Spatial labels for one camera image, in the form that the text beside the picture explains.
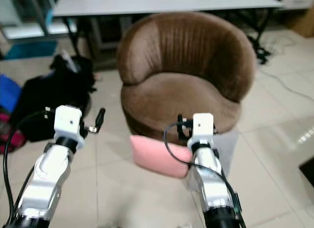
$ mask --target tile floor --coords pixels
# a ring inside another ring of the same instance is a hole
[[[282,29],[266,32],[263,40],[276,55],[260,69],[314,98],[314,39]],[[71,50],[67,40],[60,41],[60,47]],[[51,60],[2,61],[0,72],[23,84],[28,78],[48,73]],[[130,132],[119,100],[118,73],[107,70],[100,76],[86,121],[93,123],[98,109],[104,106],[105,123],[99,135],[90,135],[85,148],[76,154],[51,227],[106,228],[115,224],[124,228],[176,228],[191,223],[202,228],[198,202],[193,201],[184,180],[133,164]],[[314,101],[289,92],[262,72],[257,74],[243,102],[237,125],[241,134],[229,176],[239,192],[247,227],[314,227],[314,188],[298,169],[300,163],[314,156],[314,139],[299,141],[313,127]],[[27,144],[9,156],[15,196],[44,145]],[[0,224],[5,222],[7,210],[1,174]]]

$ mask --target chair backrest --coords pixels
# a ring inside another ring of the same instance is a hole
[[[136,23],[118,50],[125,85],[139,84],[161,72],[184,73],[211,82],[220,93],[240,102],[257,67],[245,34],[206,13],[162,13]]]

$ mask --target pink bag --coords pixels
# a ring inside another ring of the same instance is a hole
[[[9,124],[10,116],[0,113],[0,153],[4,153],[5,143],[11,132],[11,126]],[[26,142],[25,136],[18,130],[12,137],[9,152],[23,146]]]

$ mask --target chair seat cushion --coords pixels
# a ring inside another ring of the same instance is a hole
[[[122,108],[133,132],[162,139],[163,131],[177,121],[177,115],[192,118],[194,113],[212,113],[218,132],[226,132],[236,124],[241,105],[224,98],[205,79],[178,73],[150,76],[138,85],[124,85]],[[169,142],[178,143],[176,129]]]

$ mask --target pink foam block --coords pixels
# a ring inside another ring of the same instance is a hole
[[[134,162],[146,169],[164,174],[166,176],[183,178],[188,172],[188,166],[175,160],[168,152],[165,144],[145,136],[131,136]],[[169,143],[173,154],[185,161],[192,159],[192,153],[187,147]]]

